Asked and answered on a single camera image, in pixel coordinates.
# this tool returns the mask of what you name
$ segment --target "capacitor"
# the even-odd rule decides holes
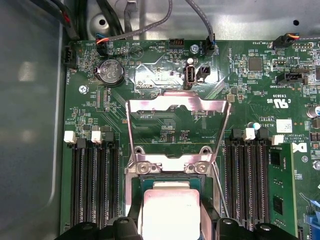
[[[125,80],[125,68],[120,62],[109,59],[101,62],[94,69],[95,77],[107,87],[116,87]]]
[[[313,106],[308,109],[306,115],[313,119],[320,116],[320,106]]]
[[[258,130],[261,128],[261,124],[258,123],[258,122],[253,122],[253,121],[251,121],[251,122],[249,122],[249,123],[247,124],[247,127],[248,127],[248,128],[253,128],[254,130],[258,131]]]

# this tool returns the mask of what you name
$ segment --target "silver metal bracket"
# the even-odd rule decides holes
[[[212,111],[223,114],[213,151],[200,154],[184,154],[169,158],[165,154],[137,152],[134,145],[131,114],[138,111],[166,111],[171,106],[185,106],[189,111]],[[161,172],[184,172],[186,174],[207,174],[210,164],[216,160],[219,146],[229,119],[231,104],[227,100],[203,100],[193,91],[169,90],[153,100],[129,100],[125,104],[128,124],[131,159],[128,168],[135,166],[137,175],[159,174]]]

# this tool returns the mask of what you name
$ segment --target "screw hole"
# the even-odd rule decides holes
[[[300,24],[300,22],[298,20],[293,21],[293,25],[298,26],[299,24]]]
[[[101,19],[101,20],[99,21],[99,24],[100,24],[101,26],[105,25],[105,24],[106,24],[106,20]]]

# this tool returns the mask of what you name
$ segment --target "gray cable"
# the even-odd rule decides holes
[[[299,38],[298,41],[300,40],[320,40],[320,36],[306,36]]]
[[[163,19],[161,19],[160,21],[156,21],[154,23],[151,23],[151,24],[139,29],[139,30],[135,30],[135,31],[128,32],[128,33],[125,33],[125,34],[121,34],[119,36],[110,36],[109,37],[109,41],[114,41],[114,40],[129,38],[129,37],[132,37],[134,35],[139,35],[139,34],[144,33],[144,32],[146,32],[146,31],[148,31],[148,30],[150,30],[150,29],[152,29],[152,28],[154,28],[156,26],[159,26],[159,25],[165,23],[169,19],[169,17],[171,16],[172,7],[173,7],[172,0],[168,0],[168,2],[169,2],[168,12],[165,15],[165,17]]]
[[[123,12],[123,19],[124,19],[124,32],[131,33],[132,32],[132,26],[131,26],[131,11],[133,10],[132,8],[132,2],[127,2],[124,12]],[[133,40],[133,36],[129,36],[126,38],[126,40]]]
[[[208,30],[209,39],[211,42],[213,42],[214,41],[214,31],[213,31],[213,28],[212,28],[210,22],[208,21],[206,14],[204,13],[204,11],[202,11],[202,9],[193,0],[185,0],[185,1],[190,5],[190,7],[193,8],[193,10],[202,19],[206,29]]]

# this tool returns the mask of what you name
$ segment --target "red wire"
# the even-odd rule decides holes
[[[68,17],[68,15],[65,12],[63,13],[63,17],[64,17],[64,20],[66,20],[66,22],[69,24],[70,18]]]

